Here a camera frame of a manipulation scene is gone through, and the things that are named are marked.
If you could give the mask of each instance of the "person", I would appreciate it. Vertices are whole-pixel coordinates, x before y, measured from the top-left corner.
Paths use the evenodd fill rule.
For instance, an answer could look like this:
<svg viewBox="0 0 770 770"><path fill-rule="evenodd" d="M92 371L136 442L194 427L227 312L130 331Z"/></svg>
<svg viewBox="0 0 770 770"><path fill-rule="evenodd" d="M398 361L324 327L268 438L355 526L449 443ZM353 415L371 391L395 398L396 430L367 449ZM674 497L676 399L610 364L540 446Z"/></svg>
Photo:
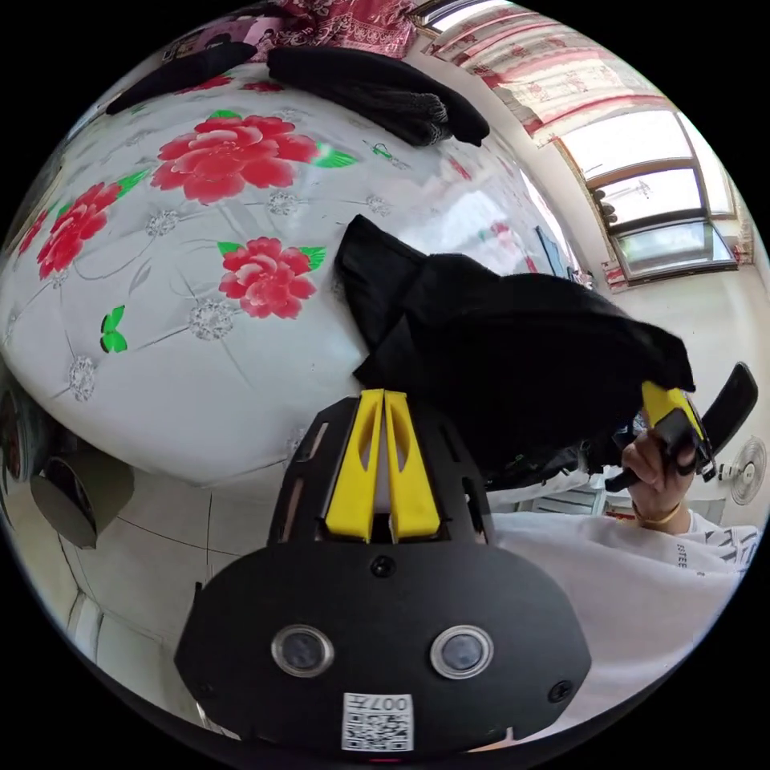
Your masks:
<svg viewBox="0 0 770 770"><path fill-rule="evenodd" d="M679 463L693 457L686 450ZM723 529L691 511L685 497L693 475L664 466L653 433L626 447L623 464L639 478L629 489L636 527L561 513L492 516L496 544L540 566L567 593L593 662L550 727L519 741L509 731L481 750L573 727L652 684L697 646L751 561L759 530Z"/></svg>

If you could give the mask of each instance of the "red flower pattern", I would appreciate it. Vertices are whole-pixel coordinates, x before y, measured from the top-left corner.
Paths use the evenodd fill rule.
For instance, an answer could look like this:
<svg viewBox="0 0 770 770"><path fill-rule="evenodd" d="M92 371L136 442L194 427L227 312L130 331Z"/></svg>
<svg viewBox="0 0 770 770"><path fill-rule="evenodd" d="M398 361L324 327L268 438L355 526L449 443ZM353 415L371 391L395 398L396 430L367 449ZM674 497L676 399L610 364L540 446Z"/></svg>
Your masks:
<svg viewBox="0 0 770 770"><path fill-rule="evenodd" d="M83 193L67 211L56 218L51 235L38 254L40 278L65 270L80 254L83 243L106 224L105 209L118 200L120 185L99 182Z"/></svg>
<svg viewBox="0 0 770 770"><path fill-rule="evenodd" d="M449 164L463 177L463 179L465 179L466 182L469 182L473 178L452 156L449 156Z"/></svg>
<svg viewBox="0 0 770 770"><path fill-rule="evenodd" d="M41 228L43 227L43 222L46 220L47 216L48 209L43 209L35 218L30 228L26 231L21 245L18 247L19 255L24 254L24 252L30 248L30 244L34 240L34 237L40 232Z"/></svg>
<svg viewBox="0 0 770 770"><path fill-rule="evenodd" d="M219 291L241 301L252 318L296 318L302 300L315 294L315 286L305 277L310 258L299 249L284 249L277 238L257 238L237 251L225 255L228 272Z"/></svg>
<svg viewBox="0 0 770 770"><path fill-rule="evenodd" d="M259 91L261 94L271 94L277 91L283 91L283 86L278 83L271 83L269 80L258 80L254 83L245 83L241 86L242 91Z"/></svg>
<svg viewBox="0 0 770 770"><path fill-rule="evenodd" d="M152 176L161 190L181 187L189 200L215 203L238 195L246 183L255 187L290 187L290 161L310 163L318 155L308 136L294 134L294 124L280 118L208 118L194 133L160 148L165 161Z"/></svg>
<svg viewBox="0 0 770 770"><path fill-rule="evenodd" d="M229 75L217 75L214 78L211 78L210 80L207 80L205 83L201 83L200 86L192 86L192 88L183 88L181 91L177 91L177 95L179 94L190 94L193 91L207 91L209 88L218 88L219 86L226 86L228 83L231 83L233 79Z"/></svg>

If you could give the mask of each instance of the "curtain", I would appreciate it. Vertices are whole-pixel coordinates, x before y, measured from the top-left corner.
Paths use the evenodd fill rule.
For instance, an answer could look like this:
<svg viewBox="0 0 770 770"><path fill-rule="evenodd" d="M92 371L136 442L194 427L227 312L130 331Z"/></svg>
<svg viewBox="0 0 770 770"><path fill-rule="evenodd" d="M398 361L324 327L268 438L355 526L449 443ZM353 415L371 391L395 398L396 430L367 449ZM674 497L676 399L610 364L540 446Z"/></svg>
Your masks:
<svg viewBox="0 0 770 770"><path fill-rule="evenodd" d="M357 48L402 59L416 37L414 0L277 0L293 16L280 46Z"/></svg>
<svg viewBox="0 0 770 770"><path fill-rule="evenodd" d="M606 48L521 8L478 14L444 32L425 52L481 77L538 146L604 118L672 108Z"/></svg>

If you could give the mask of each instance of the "white shirt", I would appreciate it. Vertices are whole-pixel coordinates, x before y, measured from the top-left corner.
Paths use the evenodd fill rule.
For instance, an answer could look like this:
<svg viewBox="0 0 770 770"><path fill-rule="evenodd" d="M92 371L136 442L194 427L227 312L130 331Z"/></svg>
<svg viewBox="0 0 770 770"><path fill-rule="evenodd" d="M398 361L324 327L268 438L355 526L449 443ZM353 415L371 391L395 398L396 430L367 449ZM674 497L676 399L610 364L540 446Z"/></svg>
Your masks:
<svg viewBox="0 0 770 770"><path fill-rule="evenodd" d="M561 717L524 740L601 714L688 655L760 539L755 527L721 529L692 512L690 531L677 536L609 517L522 512L493 521L499 547L540 566L566 592L593 659Z"/></svg>

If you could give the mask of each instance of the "window frame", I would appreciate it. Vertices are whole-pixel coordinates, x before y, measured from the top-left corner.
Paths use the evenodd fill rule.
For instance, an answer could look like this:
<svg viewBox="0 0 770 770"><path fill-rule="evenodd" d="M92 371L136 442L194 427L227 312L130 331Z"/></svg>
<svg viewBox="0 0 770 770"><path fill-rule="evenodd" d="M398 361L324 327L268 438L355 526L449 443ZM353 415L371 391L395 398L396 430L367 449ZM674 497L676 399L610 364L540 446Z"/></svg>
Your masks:
<svg viewBox="0 0 770 770"><path fill-rule="evenodd" d="M683 275L695 275L702 273L716 273L723 271L738 270L738 261L733 257L730 262L720 262L715 264L701 264L693 267L679 267L672 268L671 270L661 270L650 275L638 275L632 273L627 262L626 256L620 248L618 239L620 237L633 235L635 233L642 232L649 229L661 229L671 225L681 225L688 222L700 221L711 225L712 237L718 237L724 244L727 251L732 254L732 250L727 245L727 242L722 237L721 233L717 229L715 223L717 221L735 221L738 218L736 197L733 192L732 184L729 176L724 168L722 169L722 176L727 190L728 199L732 206L731 213L718 213L712 214L709 210L709 200L706 182L703 178L703 170L700 167L697 153L695 152L695 146L692 142L690 134L687 132L683 121L679 117L679 110L673 109L670 112L676 118L676 122L679 125L684 137L687 141L687 146L690 149L689 158L666 158L663 160L651 160L643 163L632 164L622 168L617 168L614 171L600 174L587 180L585 175L581 171L580 164L575 160L572 153L569 151L569 147L562 139L555 139L553 143L556 145L557 150L567 161L567 165L572 172L585 187L587 191L587 199L594 207L594 214L597 219L597 223L604 229L604 233L608 242L612 248L614 256L618 260L618 264L621 266L623 275L626 279L626 284L629 287L641 286L643 284L663 281L668 278L677 278ZM664 171L678 171L681 169L689 169L695 174L695 183L698 185L698 192L702 206L700 209L682 209L679 211L667 212L659 214L654 217L644 217L628 222L618 223L617 225L610 225L605 222L602 215L601 205L597 202L594 192L608 184L615 184L623 181L633 181L650 173L664 172Z"/></svg>
<svg viewBox="0 0 770 770"><path fill-rule="evenodd" d="M485 0L428 0L417 6L407 16L421 34L435 39L442 34L441 30L436 29L436 22L440 22L458 10L477 6L482 2ZM506 2L513 5L513 0L506 0Z"/></svg>
<svg viewBox="0 0 770 770"><path fill-rule="evenodd" d="M610 237L610 244L612 245L615 257L618 259L618 263L621 266L621 269L623 271L623 275L626 277L626 283L629 287L633 288L634 286L643 286L647 283L654 283L656 281L665 281L668 278L680 278L685 275L700 275L704 273L723 273L723 272L732 272L735 270L738 270L738 261L735 259L735 255L733 255L732 250L727 245L727 242L722 237L722 234L719 232L719 230L716 228L713 221L711 221L708 217L686 217L678 221L672 221L667 222L664 225L655 225L647 223L645 225L639 225L639 222L642 222L644 220L637 220L637 226L635 226L633 229L627 229L624 230L621 234L612 234L608 233ZM721 261L721 262L712 262L712 263L701 263L699 265L693 265L693 266L682 266L682 267L672 267L670 269L662 269L662 270L656 270L653 273L649 274L635 274L634 271L629 267L628 261L626 260L626 255L623 252L623 249L620 247L620 241L619 238L626 237L629 235L635 235L636 233L644 233L647 230L652 229L663 229L664 227L671 227L674 225L686 225L686 224L692 224L692 223L700 223L704 225L709 225L709 238L711 249L714 248L714 239L718 238L721 242L724 248L727 250L727 252L732 256L731 261ZM665 267L665 260L667 257L660 257L659 258L662 262L663 267Z"/></svg>

